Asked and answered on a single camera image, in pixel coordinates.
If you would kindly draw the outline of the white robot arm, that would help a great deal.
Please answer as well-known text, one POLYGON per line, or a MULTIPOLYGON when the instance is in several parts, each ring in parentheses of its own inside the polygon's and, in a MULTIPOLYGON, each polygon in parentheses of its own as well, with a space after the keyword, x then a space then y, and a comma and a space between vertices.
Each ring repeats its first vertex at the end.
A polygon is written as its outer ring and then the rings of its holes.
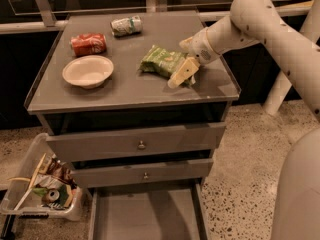
MULTIPOLYGON (((320 47, 287 25, 271 0, 233 0, 230 14, 180 42, 197 66, 258 41, 315 117, 320 47)), ((270 240, 320 240, 320 129, 300 138, 283 163, 270 240)))

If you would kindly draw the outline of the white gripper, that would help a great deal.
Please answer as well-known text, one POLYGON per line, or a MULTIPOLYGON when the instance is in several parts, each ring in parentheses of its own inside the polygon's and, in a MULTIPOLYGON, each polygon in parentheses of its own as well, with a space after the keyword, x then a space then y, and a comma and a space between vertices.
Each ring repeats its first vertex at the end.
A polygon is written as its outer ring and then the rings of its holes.
POLYGON ((170 76, 168 80, 170 88, 176 88, 192 77, 199 70, 200 64, 209 64, 220 57, 209 43, 207 28, 202 29, 193 37, 182 40, 179 46, 192 57, 187 57, 170 76))

